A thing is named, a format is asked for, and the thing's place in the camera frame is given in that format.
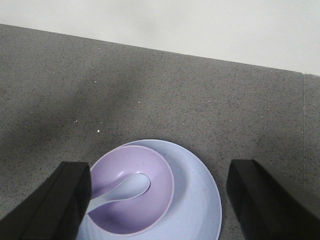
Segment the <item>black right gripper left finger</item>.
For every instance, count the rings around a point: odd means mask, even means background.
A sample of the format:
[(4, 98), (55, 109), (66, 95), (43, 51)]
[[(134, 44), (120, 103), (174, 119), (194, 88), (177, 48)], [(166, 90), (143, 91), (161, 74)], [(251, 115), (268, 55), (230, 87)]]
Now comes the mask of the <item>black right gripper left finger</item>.
[(91, 199), (86, 162), (63, 161), (0, 221), (2, 240), (75, 240)]

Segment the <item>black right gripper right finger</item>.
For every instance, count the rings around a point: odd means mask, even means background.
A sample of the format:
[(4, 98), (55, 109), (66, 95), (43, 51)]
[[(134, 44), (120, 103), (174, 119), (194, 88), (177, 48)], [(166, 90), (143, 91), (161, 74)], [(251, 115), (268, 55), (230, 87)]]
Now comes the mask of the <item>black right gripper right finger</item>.
[(318, 240), (320, 198), (267, 164), (233, 159), (226, 190), (247, 240)]

